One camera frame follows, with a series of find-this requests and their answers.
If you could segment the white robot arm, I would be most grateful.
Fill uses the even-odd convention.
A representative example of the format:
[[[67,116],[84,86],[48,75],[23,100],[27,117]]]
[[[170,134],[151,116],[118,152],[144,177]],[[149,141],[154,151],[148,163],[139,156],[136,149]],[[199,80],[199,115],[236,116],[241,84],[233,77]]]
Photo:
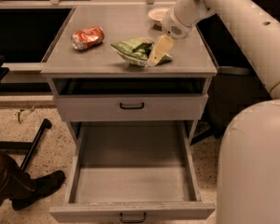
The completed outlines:
[[[237,114],[223,135],[217,224],[280,224],[280,0],[177,0],[161,28],[183,38],[213,14],[271,96]]]

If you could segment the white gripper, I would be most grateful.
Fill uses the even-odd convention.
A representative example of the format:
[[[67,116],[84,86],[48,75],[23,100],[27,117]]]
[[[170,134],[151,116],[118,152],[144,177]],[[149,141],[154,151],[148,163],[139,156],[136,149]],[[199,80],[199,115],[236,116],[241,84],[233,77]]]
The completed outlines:
[[[147,59],[147,66],[156,66],[162,57],[174,46],[174,39],[185,38],[192,30],[182,24],[175,15],[174,8],[171,7],[161,19],[161,29],[166,35],[159,36]]]

